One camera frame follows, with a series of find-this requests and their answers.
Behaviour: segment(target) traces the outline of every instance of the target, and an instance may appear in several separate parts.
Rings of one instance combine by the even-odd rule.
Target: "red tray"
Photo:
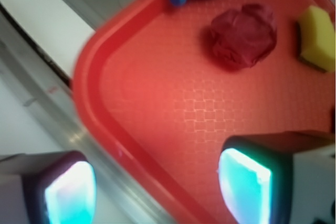
[[[270,5],[275,50],[228,72],[212,55],[211,20]],[[96,140],[181,223],[233,223],[219,190],[221,146],[233,134],[330,129],[335,76],[298,61],[296,20],[329,0],[136,0],[89,40],[75,69],[78,113]]]

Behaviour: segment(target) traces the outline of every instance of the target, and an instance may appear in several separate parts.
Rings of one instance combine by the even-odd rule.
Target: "red cloth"
[[[230,9],[211,22],[216,40],[213,52],[235,69],[253,67],[277,43],[277,27],[270,7],[260,4]]]

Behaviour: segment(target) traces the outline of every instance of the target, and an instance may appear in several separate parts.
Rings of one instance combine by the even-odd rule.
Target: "red crumpled cloth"
[[[211,32],[216,40],[214,54],[234,69],[253,67],[277,43],[273,11],[260,4],[227,10],[212,20]]]

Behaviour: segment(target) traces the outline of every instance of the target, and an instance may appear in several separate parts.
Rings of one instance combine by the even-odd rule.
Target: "yellow sponge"
[[[310,6],[298,19],[301,30],[301,57],[324,69],[335,71],[335,30],[328,13]]]

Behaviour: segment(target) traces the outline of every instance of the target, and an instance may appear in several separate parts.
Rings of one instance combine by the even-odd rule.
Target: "white surface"
[[[59,145],[26,111],[0,77],[0,156],[61,151]],[[131,223],[98,188],[93,223]]]
[[[332,154],[335,154],[334,144],[294,155],[289,223],[313,223],[316,218],[335,223],[331,216],[335,201],[335,159]]]
[[[78,54],[93,34],[62,0],[0,0],[33,40],[69,76]]]

